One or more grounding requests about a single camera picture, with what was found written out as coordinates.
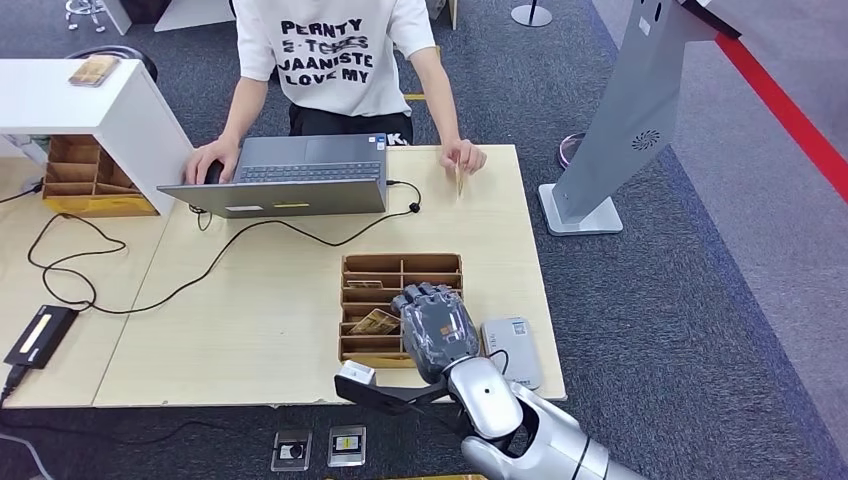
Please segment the person's left hand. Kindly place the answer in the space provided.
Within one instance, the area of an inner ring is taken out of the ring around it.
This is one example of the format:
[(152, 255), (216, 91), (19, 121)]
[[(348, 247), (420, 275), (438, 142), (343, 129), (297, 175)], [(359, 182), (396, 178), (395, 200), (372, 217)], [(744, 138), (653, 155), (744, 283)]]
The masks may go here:
[(482, 169), (487, 155), (467, 139), (451, 140), (442, 146), (440, 165), (448, 172), (474, 174)]

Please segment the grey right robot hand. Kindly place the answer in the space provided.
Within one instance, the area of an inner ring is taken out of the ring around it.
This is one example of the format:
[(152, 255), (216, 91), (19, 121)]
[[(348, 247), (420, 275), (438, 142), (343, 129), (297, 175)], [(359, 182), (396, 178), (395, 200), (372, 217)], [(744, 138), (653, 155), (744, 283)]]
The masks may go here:
[(409, 284), (391, 302), (405, 351), (421, 378), (436, 384), (458, 362), (480, 355), (480, 340), (458, 291), (446, 284)]

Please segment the person's right hand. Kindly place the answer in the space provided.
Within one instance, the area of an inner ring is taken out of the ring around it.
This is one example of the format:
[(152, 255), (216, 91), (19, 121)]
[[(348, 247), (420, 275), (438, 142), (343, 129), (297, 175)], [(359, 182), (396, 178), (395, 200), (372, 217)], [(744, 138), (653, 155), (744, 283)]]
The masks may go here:
[(184, 171), (187, 184), (204, 184), (212, 165), (220, 163), (219, 183), (229, 183), (238, 162), (240, 139), (221, 135), (207, 145), (197, 148), (189, 157)]

